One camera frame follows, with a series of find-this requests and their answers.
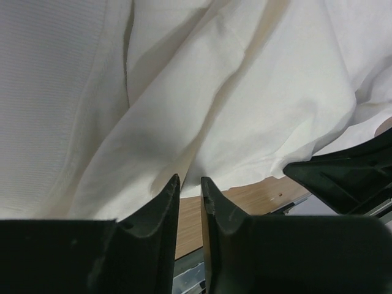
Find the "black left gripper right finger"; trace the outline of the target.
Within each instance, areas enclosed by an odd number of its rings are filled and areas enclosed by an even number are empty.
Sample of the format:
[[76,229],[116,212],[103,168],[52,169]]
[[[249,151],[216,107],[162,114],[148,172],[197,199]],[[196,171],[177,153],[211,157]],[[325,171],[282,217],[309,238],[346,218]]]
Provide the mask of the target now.
[[201,179],[208,293],[390,293],[391,232],[374,217],[252,216]]

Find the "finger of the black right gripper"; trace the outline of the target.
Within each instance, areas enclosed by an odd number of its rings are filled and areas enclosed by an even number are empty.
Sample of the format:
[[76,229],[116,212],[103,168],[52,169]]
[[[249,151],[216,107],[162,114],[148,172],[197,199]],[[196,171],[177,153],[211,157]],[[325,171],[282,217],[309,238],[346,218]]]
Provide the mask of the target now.
[[391,203],[391,130],[358,146],[283,169],[338,214],[367,214]]

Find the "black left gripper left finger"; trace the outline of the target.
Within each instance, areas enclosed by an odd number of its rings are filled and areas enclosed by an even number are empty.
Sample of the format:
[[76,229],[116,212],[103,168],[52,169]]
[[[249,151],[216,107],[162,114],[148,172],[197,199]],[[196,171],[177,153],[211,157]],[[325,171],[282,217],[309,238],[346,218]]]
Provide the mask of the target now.
[[171,293],[180,180],[116,220],[2,220],[2,293]]

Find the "white printed t-shirt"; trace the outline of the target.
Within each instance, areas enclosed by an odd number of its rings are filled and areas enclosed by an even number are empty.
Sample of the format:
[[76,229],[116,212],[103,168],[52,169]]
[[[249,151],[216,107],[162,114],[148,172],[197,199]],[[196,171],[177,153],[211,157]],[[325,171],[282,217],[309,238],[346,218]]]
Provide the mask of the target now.
[[3,219],[281,178],[390,118],[390,1],[1,2]]

